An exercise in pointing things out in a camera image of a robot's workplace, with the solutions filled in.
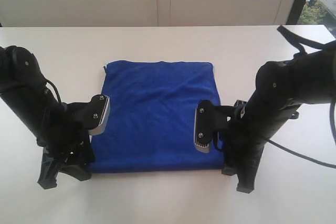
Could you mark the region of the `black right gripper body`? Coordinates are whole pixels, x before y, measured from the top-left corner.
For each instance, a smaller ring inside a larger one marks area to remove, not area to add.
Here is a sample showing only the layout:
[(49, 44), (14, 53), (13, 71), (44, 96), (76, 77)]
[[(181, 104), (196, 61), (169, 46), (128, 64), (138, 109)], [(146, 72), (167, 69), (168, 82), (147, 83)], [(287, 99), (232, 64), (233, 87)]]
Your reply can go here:
[(266, 140), (273, 136), (272, 119), (239, 120), (224, 142), (224, 164), (256, 161), (260, 164)]

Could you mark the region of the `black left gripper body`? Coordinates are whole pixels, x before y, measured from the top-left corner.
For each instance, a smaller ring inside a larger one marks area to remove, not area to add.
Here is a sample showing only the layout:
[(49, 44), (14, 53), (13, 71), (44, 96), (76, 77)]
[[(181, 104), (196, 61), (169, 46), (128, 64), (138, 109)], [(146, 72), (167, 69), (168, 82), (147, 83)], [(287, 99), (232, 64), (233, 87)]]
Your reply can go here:
[(95, 106), (91, 103), (55, 103), (45, 106), (36, 131), (37, 145), (54, 157), (73, 152), (85, 164), (94, 162), (89, 131), (96, 128)]

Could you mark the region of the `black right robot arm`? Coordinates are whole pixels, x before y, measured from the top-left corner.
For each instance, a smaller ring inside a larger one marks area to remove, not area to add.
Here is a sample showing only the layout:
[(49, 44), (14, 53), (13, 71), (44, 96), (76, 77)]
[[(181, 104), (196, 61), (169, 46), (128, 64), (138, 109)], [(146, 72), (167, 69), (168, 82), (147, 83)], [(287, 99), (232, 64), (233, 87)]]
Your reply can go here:
[(266, 142), (303, 104), (329, 103), (335, 108), (335, 49), (268, 61), (259, 68), (255, 83), (255, 91), (224, 134), (225, 156), (241, 193), (255, 189)]

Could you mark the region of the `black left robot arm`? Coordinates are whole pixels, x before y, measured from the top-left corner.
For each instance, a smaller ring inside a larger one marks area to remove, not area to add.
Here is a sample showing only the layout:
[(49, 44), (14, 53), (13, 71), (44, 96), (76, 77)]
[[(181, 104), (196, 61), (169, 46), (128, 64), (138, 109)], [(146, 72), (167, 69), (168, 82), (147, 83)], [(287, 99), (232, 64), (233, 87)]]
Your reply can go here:
[(63, 103), (42, 74), (35, 56), (23, 47), (1, 48), (1, 99), (36, 137), (42, 147), (38, 184), (57, 186), (58, 173), (79, 181), (92, 176), (95, 161), (85, 126), (88, 103)]

